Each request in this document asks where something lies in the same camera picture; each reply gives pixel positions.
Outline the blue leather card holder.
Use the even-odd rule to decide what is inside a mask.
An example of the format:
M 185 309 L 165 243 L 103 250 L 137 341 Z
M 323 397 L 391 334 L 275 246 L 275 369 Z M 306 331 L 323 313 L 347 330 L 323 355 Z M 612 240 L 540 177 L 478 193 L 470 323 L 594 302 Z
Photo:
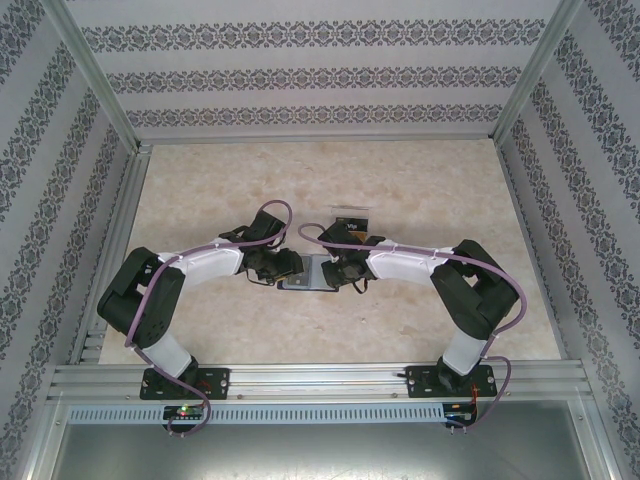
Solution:
M 294 292 L 337 292 L 325 280 L 322 264 L 331 257 L 323 254 L 302 254 L 303 271 L 277 283 L 277 288 Z

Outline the black controller board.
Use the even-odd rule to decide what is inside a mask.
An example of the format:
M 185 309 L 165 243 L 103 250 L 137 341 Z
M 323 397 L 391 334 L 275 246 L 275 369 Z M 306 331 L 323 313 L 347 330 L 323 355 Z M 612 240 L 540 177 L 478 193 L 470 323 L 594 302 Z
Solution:
M 163 411 L 164 421 L 201 421 L 204 418 L 205 409 L 201 405 L 165 406 Z
M 445 409 L 445 422 L 455 427 L 469 427 L 473 425 L 478 418 L 478 410 L 476 407 L 462 406 L 460 409 Z

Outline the grey metal sheet shelf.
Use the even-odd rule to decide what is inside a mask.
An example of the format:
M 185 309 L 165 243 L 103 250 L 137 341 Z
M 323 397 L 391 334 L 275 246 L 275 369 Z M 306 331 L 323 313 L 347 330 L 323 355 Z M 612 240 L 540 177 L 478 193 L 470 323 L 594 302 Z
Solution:
M 72 426 L 54 480 L 589 480 L 575 443 L 429 424 Z

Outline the aluminium mounting rail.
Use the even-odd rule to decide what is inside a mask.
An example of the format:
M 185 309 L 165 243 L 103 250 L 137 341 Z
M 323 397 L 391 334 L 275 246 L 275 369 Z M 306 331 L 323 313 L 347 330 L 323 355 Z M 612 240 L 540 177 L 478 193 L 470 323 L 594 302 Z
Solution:
M 575 360 L 515 361 L 512 373 L 491 366 L 505 401 L 576 400 L 593 390 Z M 401 363 L 230 365 L 229 403 L 409 402 Z M 46 393 L 49 403 L 138 403 L 143 365 L 58 366 Z

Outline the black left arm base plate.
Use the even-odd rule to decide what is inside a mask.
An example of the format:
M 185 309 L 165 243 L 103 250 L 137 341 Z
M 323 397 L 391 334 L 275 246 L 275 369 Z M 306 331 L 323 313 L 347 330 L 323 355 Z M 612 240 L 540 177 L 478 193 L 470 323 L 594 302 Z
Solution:
M 189 383 L 209 400 L 225 400 L 230 384 L 230 370 L 199 367 L 183 373 L 179 380 Z M 199 396 L 169 381 L 153 368 L 148 368 L 144 370 L 139 398 L 141 400 L 198 400 Z

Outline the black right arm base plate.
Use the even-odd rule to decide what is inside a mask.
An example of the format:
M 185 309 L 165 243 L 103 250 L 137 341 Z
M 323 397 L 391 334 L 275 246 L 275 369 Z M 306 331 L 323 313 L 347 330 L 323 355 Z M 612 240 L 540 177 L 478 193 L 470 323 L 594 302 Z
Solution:
M 442 365 L 410 365 L 402 377 L 410 398 L 493 398 L 498 389 L 491 366 L 476 366 L 468 375 L 460 376 Z

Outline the aluminium side rail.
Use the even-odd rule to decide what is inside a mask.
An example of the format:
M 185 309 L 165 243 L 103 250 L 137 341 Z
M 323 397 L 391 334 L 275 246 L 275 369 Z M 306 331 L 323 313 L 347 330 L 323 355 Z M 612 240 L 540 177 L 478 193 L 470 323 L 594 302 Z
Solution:
M 96 362 L 100 357 L 101 344 L 89 347 L 85 344 L 92 336 L 97 336 L 99 340 L 104 339 L 106 325 L 97 314 L 97 305 L 124 261 L 152 150 L 151 144 L 142 143 L 136 155 L 128 162 L 124 172 L 99 262 L 73 342 L 73 350 L 69 356 L 68 362 L 71 365 L 78 365 L 82 361 Z

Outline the aluminium frame post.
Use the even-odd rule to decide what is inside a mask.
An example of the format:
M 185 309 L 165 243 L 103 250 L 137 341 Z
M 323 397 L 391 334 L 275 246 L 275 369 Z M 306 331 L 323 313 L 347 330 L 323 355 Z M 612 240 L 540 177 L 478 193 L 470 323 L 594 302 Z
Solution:
M 583 0 L 559 1 L 490 135 L 496 146 L 501 146 L 506 141 L 513 124 L 582 3 Z
M 66 1 L 39 1 L 127 150 L 129 152 L 136 151 L 140 141 L 135 134 L 134 128 L 118 101 L 106 74 L 94 56 L 82 30 L 67 7 Z

